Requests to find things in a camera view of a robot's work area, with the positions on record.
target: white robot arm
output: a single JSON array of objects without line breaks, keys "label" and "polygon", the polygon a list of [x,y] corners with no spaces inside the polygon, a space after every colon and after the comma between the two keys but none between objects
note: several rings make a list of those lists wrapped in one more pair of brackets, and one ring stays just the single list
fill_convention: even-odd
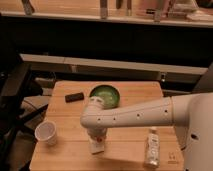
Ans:
[{"label": "white robot arm", "polygon": [[100,97],[91,97],[81,124],[91,137],[106,135],[107,128],[188,126],[184,171],[213,168],[213,93],[162,98],[129,107],[104,110]]}]

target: green bowl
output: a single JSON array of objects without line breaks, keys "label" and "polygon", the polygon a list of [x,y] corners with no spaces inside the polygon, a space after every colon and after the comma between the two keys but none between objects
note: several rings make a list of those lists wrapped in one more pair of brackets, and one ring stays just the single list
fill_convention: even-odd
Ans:
[{"label": "green bowl", "polygon": [[104,100],[104,109],[116,108],[120,101],[118,90],[110,85],[95,87],[90,93],[90,97],[92,96],[98,96]]}]

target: bottle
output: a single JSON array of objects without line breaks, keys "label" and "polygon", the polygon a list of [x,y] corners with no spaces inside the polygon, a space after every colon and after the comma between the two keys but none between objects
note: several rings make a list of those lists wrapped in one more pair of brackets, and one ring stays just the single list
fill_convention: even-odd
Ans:
[{"label": "bottle", "polygon": [[147,167],[157,168],[159,166],[159,150],[160,143],[157,128],[151,127],[146,144],[145,165]]}]

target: chair backrest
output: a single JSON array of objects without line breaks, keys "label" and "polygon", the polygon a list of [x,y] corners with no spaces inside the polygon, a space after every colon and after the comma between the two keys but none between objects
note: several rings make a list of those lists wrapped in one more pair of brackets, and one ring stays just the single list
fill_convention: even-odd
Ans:
[{"label": "chair backrest", "polygon": [[0,72],[9,71],[22,62],[5,29],[5,23],[0,16]]}]

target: paper cup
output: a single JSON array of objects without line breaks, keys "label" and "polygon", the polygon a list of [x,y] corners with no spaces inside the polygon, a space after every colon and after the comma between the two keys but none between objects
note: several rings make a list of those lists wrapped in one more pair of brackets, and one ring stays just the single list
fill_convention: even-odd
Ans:
[{"label": "paper cup", "polygon": [[38,141],[47,145],[55,145],[57,142],[56,126],[54,122],[44,121],[35,129],[35,137]]}]

